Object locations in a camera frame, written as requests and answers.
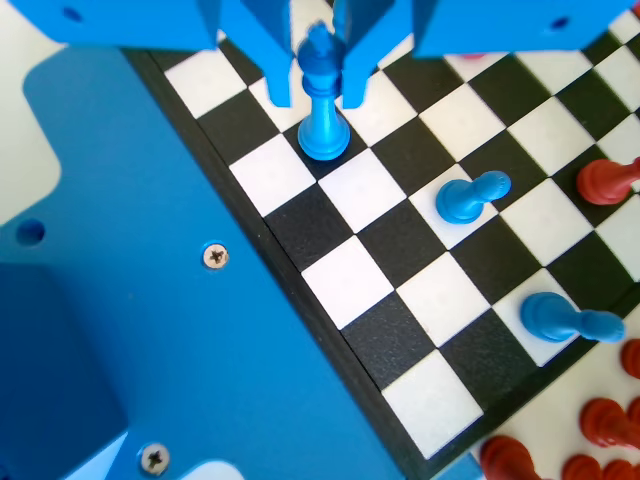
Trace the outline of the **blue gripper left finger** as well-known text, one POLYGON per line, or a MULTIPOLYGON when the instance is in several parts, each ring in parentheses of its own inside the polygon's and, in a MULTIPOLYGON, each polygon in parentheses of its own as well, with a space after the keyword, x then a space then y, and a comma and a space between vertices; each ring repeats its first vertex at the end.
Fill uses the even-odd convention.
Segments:
POLYGON ((290 2, 223 1, 220 23, 226 36, 261 69, 271 102, 277 107, 290 107, 290 2))

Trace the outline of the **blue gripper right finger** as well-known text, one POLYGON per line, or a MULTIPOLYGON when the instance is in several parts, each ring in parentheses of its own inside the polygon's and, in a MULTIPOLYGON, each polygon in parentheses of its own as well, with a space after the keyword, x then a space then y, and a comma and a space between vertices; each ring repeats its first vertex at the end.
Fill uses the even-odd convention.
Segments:
POLYGON ((378 63, 411 33, 411 1, 342 1, 342 107, 359 107, 378 63))

